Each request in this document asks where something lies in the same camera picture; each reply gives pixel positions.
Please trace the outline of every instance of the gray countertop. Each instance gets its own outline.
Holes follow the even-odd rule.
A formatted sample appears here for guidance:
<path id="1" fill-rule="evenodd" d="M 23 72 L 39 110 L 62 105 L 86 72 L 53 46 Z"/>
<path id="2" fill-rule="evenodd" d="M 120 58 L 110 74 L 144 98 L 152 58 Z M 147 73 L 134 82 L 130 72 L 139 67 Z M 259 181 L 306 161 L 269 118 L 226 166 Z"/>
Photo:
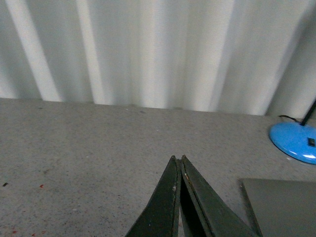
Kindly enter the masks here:
<path id="1" fill-rule="evenodd" d="M 241 178 L 316 181 L 270 142 L 280 121 L 0 99 L 0 236 L 124 236 L 183 154 L 250 225 Z"/>

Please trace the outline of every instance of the blue desk lamp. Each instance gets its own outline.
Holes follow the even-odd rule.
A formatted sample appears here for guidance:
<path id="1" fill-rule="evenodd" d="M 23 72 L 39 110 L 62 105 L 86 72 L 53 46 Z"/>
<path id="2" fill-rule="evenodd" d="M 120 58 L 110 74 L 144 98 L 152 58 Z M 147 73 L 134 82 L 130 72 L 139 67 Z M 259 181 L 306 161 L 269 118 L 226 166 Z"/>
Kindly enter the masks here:
<path id="1" fill-rule="evenodd" d="M 281 122 L 270 130 L 270 139 L 281 151 L 300 161 L 316 164 L 316 128 L 307 125 L 316 100 L 301 122 Z"/>

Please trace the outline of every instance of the black switch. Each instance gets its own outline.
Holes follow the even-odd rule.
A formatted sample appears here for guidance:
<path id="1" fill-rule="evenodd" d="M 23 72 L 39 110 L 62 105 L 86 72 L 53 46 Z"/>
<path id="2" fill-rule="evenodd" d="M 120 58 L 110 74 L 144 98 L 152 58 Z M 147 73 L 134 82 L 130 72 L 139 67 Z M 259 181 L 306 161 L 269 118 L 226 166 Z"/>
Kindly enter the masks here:
<path id="1" fill-rule="evenodd" d="M 315 139 L 313 139 L 313 138 L 307 138 L 307 140 L 308 140 L 308 145 L 309 145 L 310 147 L 315 147 Z"/>

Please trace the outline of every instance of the black power cord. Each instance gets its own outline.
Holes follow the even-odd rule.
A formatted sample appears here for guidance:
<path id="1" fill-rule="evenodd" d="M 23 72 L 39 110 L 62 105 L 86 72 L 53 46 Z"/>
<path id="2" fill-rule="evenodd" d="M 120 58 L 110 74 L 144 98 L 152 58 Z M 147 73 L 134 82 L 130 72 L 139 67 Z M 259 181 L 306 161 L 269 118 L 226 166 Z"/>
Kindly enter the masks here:
<path id="1" fill-rule="evenodd" d="M 295 122 L 299 122 L 296 118 L 292 118 L 292 117 L 290 117 L 290 116 L 288 116 L 288 115 L 279 115 L 279 117 L 285 117 L 285 118 L 294 120 Z"/>

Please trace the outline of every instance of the white curtain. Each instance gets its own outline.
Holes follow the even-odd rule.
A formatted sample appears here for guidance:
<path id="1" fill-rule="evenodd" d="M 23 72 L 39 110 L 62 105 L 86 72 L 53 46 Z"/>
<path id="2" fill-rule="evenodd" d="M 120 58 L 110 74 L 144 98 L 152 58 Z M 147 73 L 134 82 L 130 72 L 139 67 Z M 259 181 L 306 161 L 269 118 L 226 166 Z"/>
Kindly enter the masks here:
<path id="1" fill-rule="evenodd" d="M 0 0 L 0 97 L 302 117 L 316 0 Z"/>

